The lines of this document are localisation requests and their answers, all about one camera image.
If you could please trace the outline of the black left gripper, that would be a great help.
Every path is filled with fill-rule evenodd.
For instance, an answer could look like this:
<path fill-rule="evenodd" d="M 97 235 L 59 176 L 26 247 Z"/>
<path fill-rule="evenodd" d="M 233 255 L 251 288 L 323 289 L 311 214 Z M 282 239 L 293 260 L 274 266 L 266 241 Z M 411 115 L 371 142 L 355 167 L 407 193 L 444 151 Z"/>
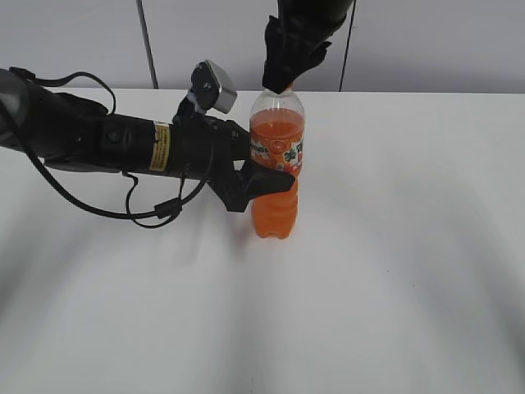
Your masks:
<path fill-rule="evenodd" d="M 242 213 L 249 201 L 290 191 L 295 183 L 294 175 L 248 159 L 249 133 L 232 120 L 197 112 L 188 94 L 180 102 L 170 130 L 167 172 L 199 182 L 181 199 L 182 204 L 209 186 L 227 211 Z M 235 169 L 235 161 L 244 161 L 240 170 Z"/>

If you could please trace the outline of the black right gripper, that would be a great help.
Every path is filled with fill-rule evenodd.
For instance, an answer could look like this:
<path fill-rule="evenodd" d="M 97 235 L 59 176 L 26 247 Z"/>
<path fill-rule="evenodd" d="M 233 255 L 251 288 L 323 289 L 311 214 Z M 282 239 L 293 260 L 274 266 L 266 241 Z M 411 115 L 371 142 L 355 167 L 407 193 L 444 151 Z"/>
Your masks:
<path fill-rule="evenodd" d="M 282 93 L 325 59 L 332 36 L 344 23 L 352 0 L 279 0 L 278 18 L 269 16 L 264 31 L 266 60 L 262 86 Z M 288 36 L 321 40 L 319 45 L 290 41 Z"/>

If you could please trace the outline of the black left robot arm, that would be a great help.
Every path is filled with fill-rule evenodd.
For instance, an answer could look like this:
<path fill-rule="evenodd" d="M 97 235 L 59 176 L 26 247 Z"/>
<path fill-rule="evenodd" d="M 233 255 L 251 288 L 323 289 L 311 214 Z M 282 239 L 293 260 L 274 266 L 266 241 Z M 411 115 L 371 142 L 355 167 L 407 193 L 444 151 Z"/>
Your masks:
<path fill-rule="evenodd" d="M 256 163 L 249 133 L 229 112 L 237 93 L 211 61 L 193 70 L 191 86 L 168 123 L 120 115 L 101 103 L 62 91 L 67 78 L 40 79 L 26 69 L 1 72 L 1 145 L 25 153 L 58 192 L 51 170 L 146 174 L 209 186 L 226 209 L 290 190 L 294 177 Z"/>

